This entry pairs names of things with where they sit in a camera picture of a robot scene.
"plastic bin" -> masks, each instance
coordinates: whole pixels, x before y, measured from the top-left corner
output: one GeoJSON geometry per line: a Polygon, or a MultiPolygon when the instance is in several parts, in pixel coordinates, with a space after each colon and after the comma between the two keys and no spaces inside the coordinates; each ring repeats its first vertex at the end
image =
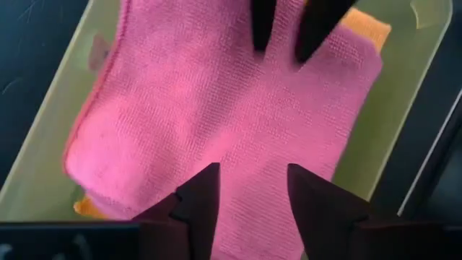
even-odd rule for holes
{"type": "MultiPolygon", "coordinates": [[[[361,0],[357,5],[393,29],[382,51],[384,67],[357,120],[334,182],[369,198],[399,129],[448,26],[451,0],[361,0]]],[[[92,88],[86,66],[98,32],[112,40],[118,1],[93,0],[0,191],[0,220],[83,220],[72,204],[82,195],[61,168],[69,130],[92,88]]]]}

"fabric texture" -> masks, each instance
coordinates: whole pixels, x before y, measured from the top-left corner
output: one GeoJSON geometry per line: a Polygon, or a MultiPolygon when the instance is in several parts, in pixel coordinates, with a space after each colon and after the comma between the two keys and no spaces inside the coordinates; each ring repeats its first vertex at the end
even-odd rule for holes
{"type": "Polygon", "coordinates": [[[248,0],[125,0],[64,170],[100,211],[129,219],[221,163],[213,259],[299,259],[287,163],[330,180],[380,72],[375,46],[336,28],[292,64],[303,0],[278,1],[253,55],[248,0]]]}
{"type": "MultiPolygon", "coordinates": [[[[358,9],[351,8],[341,20],[341,24],[354,33],[361,35],[368,40],[372,41],[376,50],[380,52],[383,44],[391,31],[391,26],[376,20],[374,17],[359,11],[358,9]]],[[[91,199],[85,196],[82,200],[74,204],[75,212],[95,219],[108,219],[100,210],[95,207],[91,199]]]]}

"black surface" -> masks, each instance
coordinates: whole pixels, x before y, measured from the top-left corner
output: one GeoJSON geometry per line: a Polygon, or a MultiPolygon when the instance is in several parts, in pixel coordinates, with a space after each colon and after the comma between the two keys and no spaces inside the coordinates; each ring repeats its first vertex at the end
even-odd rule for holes
{"type": "Polygon", "coordinates": [[[449,153],[445,155],[441,175],[430,197],[424,200],[415,218],[462,223],[462,127],[458,127],[449,153]]]}
{"type": "Polygon", "coordinates": [[[422,169],[402,216],[462,223],[462,102],[422,169]]]}
{"type": "Polygon", "coordinates": [[[0,0],[3,184],[88,0],[0,0]]]}
{"type": "Polygon", "coordinates": [[[462,1],[422,83],[371,202],[396,213],[462,87],[462,1]]]}

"orange towel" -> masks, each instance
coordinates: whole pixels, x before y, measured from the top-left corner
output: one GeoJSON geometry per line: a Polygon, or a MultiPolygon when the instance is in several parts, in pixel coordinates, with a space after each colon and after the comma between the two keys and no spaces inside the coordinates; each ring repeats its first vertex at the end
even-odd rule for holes
{"type": "MultiPolygon", "coordinates": [[[[341,23],[356,34],[370,39],[374,43],[377,52],[382,50],[383,44],[391,31],[390,25],[384,24],[374,17],[354,8],[346,13],[341,23]]],[[[109,219],[109,217],[102,214],[86,196],[81,201],[74,204],[74,210],[76,213],[85,217],[101,220],[109,219]]]]}

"pink towel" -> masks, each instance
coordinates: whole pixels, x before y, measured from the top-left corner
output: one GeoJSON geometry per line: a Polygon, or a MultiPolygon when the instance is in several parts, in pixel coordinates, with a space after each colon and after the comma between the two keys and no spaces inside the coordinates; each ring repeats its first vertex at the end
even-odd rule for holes
{"type": "Polygon", "coordinates": [[[124,0],[64,165],[104,213],[129,219],[220,162],[213,258],[299,259],[287,163],[331,178],[381,60],[338,27],[295,69],[304,0],[280,0],[262,61],[248,1],[124,0]]]}

